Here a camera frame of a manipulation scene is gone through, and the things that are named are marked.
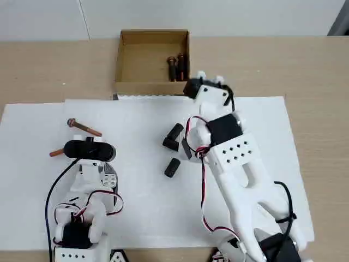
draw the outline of bolt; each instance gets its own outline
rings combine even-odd
[[[176,59],[173,56],[167,58],[169,64],[169,77],[171,82],[176,81]]]
[[[58,150],[52,151],[50,153],[50,157],[55,157],[55,156],[58,156],[59,154],[63,154],[63,153],[64,153],[63,148],[62,149],[58,149]]]
[[[102,133],[99,133],[98,131],[93,130],[93,129],[90,128],[90,127],[86,127],[86,126],[84,126],[84,125],[82,125],[82,124],[76,122],[76,119],[75,119],[75,118],[70,118],[70,119],[68,119],[67,125],[68,125],[69,127],[76,127],[76,128],[78,128],[78,129],[84,130],[84,131],[86,131],[87,133],[90,133],[90,134],[92,134],[92,135],[94,135],[94,136],[102,136]]]
[[[179,80],[184,81],[184,71],[185,71],[185,58],[184,53],[179,53],[178,56],[178,72],[179,72]]]

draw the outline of white wall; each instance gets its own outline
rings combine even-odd
[[[81,0],[80,8],[79,0],[0,0],[0,40],[113,38],[130,28],[187,28],[192,35],[326,35],[344,1]]]

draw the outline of black cylinder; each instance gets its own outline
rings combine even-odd
[[[171,162],[169,163],[169,165],[167,166],[164,174],[166,176],[172,178],[174,176],[174,174],[176,173],[179,165],[180,165],[180,161],[177,158],[173,158],[171,160]]]
[[[168,133],[167,138],[175,140],[179,136],[179,134],[183,131],[183,129],[184,127],[181,124],[177,123]]]
[[[163,141],[163,146],[178,152],[179,143],[175,140],[170,139],[170,138],[165,138]]]

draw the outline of black cable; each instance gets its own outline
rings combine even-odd
[[[47,231],[47,240],[49,242],[49,256],[50,256],[50,262],[53,262],[53,256],[52,256],[52,246],[51,246],[51,235],[50,235],[50,226],[49,226],[49,218],[48,218],[48,209],[49,209],[49,201],[50,196],[52,194],[53,189],[55,188],[58,181],[64,176],[65,173],[68,172],[69,169],[71,169],[80,159],[77,158],[71,164],[56,178],[54,183],[52,184],[50,191],[46,198],[46,204],[45,204],[45,223],[46,223],[46,231]]]
[[[231,101],[231,108],[233,110],[233,112],[235,111],[235,103],[234,103],[234,92],[231,90],[230,87],[228,87],[227,85],[223,85],[223,89],[225,89],[226,91],[228,91],[229,94],[229,98]]]
[[[284,244],[286,243],[286,241],[287,241],[287,239],[288,239],[288,237],[290,235],[290,231],[291,231],[291,228],[292,228],[293,220],[297,218],[296,215],[293,213],[292,197],[291,197],[290,191],[288,190],[287,185],[285,183],[283,183],[283,182],[280,182],[280,181],[274,181],[274,184],[281,185],[284,188],[284,190],[286,191],[287,198],[288,198],[288,217],[285,218],[285,219],[278,220],[276,222],[277,223],[283,223],[283,222],[288,221],[288,225],[287,225],[286,231],[284,233],[284,237],[282,238],[282,240],[280,241],[279,246],[277,247],[277,249],[273,253],[273,256],[272,256],[270,262],[276,261],[276,258],[278,257],[280,251],[282,250]]]

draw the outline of screw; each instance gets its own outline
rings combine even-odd
[[[176,81],[176,59],[173,56],[167,58],[169,64],[169,77],[171,82]]]
[[[179,53],[178,56],[178,72],[179,72],[179,80],[184,81],[184,71],[185,71],[185,59],[184,53]]]
[[[92,135],[94,135],[94,136],[102,136],[102,133],[99,133],[98,131],[93,130],[93,129],[90,128],[90,127],[86,127],[86,126],[84,126],[84,125],[82,125],[82,124],[76,122],[76,119],[75,119],[75,118],[70,118],[70,119],[68,119],[67,125],[68,125],[69,127],[76,127],[76,128],[78,128],[78,129],[84,130],[84,131],[86,131],[87,133],[90,133],[90,134],[92,134]]]
[[[53,152],[50,153],[50,157],[55,157],[55,156],[58,156],[59,154],[63,154],[64,153],[64,150],[63,148],[62,149],[58,149],[58,150],[55,150]]]

